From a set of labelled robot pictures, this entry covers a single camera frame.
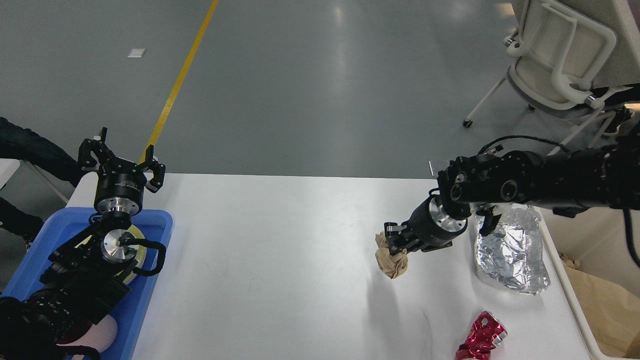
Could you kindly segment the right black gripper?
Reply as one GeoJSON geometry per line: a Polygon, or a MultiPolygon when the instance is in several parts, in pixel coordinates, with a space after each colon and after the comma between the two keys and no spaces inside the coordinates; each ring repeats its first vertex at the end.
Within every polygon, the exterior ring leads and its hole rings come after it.
{"type": "Polygon", "coordinates": [[[466,219],[446,214],[441,197],[432,194],[412,212],[407,224],[385,222],[383,233],[394,256],[403,251],[430,252],[448,248],[455,237],[466,231],[467,224],[466,219]]]}

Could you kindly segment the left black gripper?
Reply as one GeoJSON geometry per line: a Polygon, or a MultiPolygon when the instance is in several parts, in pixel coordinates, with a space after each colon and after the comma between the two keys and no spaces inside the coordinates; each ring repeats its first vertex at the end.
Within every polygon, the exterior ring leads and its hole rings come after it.
{"type": "Polygon", "coordinates": [[[97,173],[94,209],[99,214],[117,211],[135,216],[143,209],[144,189],[155,194],[163,187],[166,166],[154,157],[154,145],[146,147],[136,173],[116,173],[120,161],[106,145],[108,128],[97,137],[86,138],[78,148],[78,164],[83,171],[97,173]],[[145,173],[151,171],[151,179],[145,173]]]}

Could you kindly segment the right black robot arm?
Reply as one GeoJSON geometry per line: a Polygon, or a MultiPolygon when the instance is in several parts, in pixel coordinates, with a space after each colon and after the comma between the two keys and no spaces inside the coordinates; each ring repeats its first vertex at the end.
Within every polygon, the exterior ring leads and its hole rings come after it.
{"type": "Polygon", "coordinates": [[[631,211],[639,209],[639,153],[633,131],[613,145],[572,153],[457,157],[438,172],[437,187],[407,221],[384,224],[388,253],[448,248],[473,215],[484,217],[480,234],[489,235],[502,218],[500,204],[532,205],[567,218],[607,207],[622,210],[627,251],[638,264],[631,211]]]}

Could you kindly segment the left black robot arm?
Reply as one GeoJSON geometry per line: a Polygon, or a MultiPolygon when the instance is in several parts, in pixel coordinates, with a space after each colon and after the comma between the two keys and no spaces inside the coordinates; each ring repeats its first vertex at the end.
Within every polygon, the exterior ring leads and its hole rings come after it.
{"type": "Polygon", "coordinates": [[[60,244],[41,274],[43,285],[25,300],[1,298],[1,357],[5,360],[101,358],[87,345],[64,345],[73,330],[103,321],[130,292],[127,276],[160,273],[167,248],[135,237],[132,219],[143,209],[144,191],[158,192],[166,173],[148,145],[141,162],[116,156],[106,145],[107,128],[85,139],[78,164],[96,173],[94,214],[89,224],[60,244]]]}

